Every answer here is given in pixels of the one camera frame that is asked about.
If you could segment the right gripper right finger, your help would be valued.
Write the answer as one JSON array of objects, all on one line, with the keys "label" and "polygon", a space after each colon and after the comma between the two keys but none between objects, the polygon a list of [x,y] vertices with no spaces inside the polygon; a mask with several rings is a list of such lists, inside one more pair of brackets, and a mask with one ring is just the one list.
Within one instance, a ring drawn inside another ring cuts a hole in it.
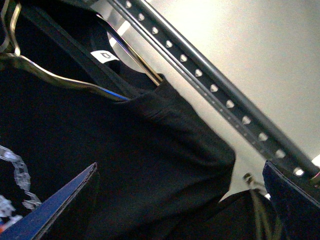
[{"label": "right gripper right finger", "polygon": [[308,180],[267,161],[262,171],[266,191],[291,240],[320,238],[320,190]]}]

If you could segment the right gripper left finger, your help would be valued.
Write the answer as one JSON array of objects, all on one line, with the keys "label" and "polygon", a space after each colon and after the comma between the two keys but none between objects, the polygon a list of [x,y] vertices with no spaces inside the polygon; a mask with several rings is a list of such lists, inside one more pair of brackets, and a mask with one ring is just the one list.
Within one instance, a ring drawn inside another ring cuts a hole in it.
[{"label": "right gripper left finger", "polygon": [[0,234],[2,240],[83,240],[97,201],[97,163]]}]

